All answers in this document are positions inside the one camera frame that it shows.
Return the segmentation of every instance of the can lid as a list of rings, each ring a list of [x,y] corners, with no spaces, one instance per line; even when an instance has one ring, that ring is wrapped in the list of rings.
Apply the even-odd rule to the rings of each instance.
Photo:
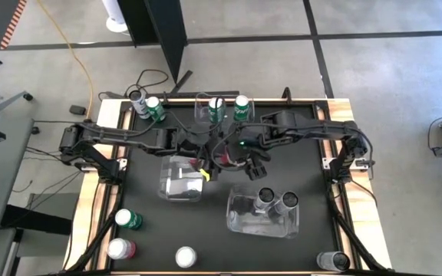
[[[209,107],[216,108],[216,105],[217,105],[217,107],[221,107],[223,105],[223,99],[218,98],[218,97],[214,97],[214,98],[211,98],[211,100],[209,100]]]
[[[146,100],[146,105],[148,107],[156,107],[158,104],[160,104],[160,100],[157,97],[149,97]]]
[[[282,202],[288,207],[294,207],[298,205],[298,196],[294,192],[286,192],[282,196]]]
[[[119,212],[117,212],[117,214],[115,214],[115,222],[118,225],[126,225],[130,221],[131,217],[132,214],[130,213],[129,210],[121,209],[119,210]]]
[[[333,261],[334,261],[334,266],[341,271],[346,271],[351,267],[351,262],[349,261],[349,257],[342,252],[336,253],[334,255]]]
[[[138,90],[134,90],[129,93],[129,99],[134,101],[139,100],[142,96],[143,94]]]
[[[126,251],[126,246],[122,238],[115,238],[108,244],[107,254],[111,258],[119,258]]]
[[[259,191],[259,199],[263,202],[271,202],[274,200],[274,192],[270,188],[261,188]]]
[[[239,95],[238,97],[236,97],[235,103],[240,106],[245,106],[245,105],[249,104],[249,98],[247,98],[243,95]]]
[[[183,246],[176,251],[176,264],[181,268],[189,268],[196,262],[196,252],[188,246]]]

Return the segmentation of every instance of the table leg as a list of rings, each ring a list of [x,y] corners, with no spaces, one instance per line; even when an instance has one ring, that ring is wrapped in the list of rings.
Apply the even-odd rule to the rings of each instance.
[[[9,204],[6,205],[1,220],[3,228],[16,227],[60,235],[70,235],[71,223],[72,221],[67,218],[47,215]]]

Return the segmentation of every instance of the floor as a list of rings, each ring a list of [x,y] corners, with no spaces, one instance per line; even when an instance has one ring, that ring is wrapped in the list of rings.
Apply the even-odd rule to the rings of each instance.
[[[71,42],[128,41],[105,28],[107,13],[98,0],[43,0]],[[251,35],[309,35],[302,0],[182,0],[188,38]],[[325,97],[322,79],[335,97],[350,98],[356,122],[375,148],[379,214],[398,271],[442,274],[442,158],[427,148],[429,123],[442,117],[442,0],[311,0],[320,35],[439,31],[430,37],[191,44],[180,74],[193,71],[181,91],[239,90],[250,97],[280,97],[290,87],[295,97]],[[28,1],[10,45],[61,44],[63,41],[35,0]],[[167,71],[159,46],[76,50],[93,79],[93,118],[101,91],[122,93],[147,68]],[[321,76],[322,57],[328,75]],[[88,86],[68,50],[0,51],[0,91],[5,96],[27,90],[34,103],[20,101],[3,117],[80,120],[71,104],[86,106]],[[151,74],[144,83],[161,76]],[[170,80],[152,87],[169,91]],[[42,133],[29,145],[57,149],[65,125],[39,124]],[[442,131],[432,132],[434,145]],[[26,159],[11,203],[25,205],[72,168],[52,161]],[[81,181],[61,192],[79,192]],[[58,271],[62,256],[33,258],[18,274]]]

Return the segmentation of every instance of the white can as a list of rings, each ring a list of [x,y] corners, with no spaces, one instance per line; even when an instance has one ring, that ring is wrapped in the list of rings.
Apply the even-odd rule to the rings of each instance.
[[[148,119],[151,117],[151,114],[147,111],[146,106],[146,93],[143,91],[132,91],[129,94],[130,103],[139,114],[139,118]]]
[[[183,246],[176,251],[175,261],[181,268],[190,268],[196,263],[197,254],[196,252],[188,246]]]
[[[136,244],[123,238],[115,238],[108,243],[107,255],[114,260],[132,258],[135,253]]]
[[[338,272],[347,271],[351,266],[349,257],[340,251],[322,252],[316,257],[316,263],[321,269]]]

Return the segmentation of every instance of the can with green label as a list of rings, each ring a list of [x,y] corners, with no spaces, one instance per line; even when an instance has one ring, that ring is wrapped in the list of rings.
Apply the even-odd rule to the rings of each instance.
[[[143,224],[143,217],[128,209],[121,209],[115,214],[115,222],[128,229],[138,229]]]
[[[147,105],[147,111],[151,114],[153,120],[157,122],[165,120],[165,117],[167,115],[165,114],[165,110],[161,105],[160,99],[158,99],[157,97],[149,97],[146,100],[146,105]]]
[[[240,95],[235,99],[235,115],[234,119],[236,121],[248,120],[250,111],[249,98]]]
[[[224,119],[226,107],[222,98],[214,97],[209,101],[209,119],[212,123],[218,123]]]

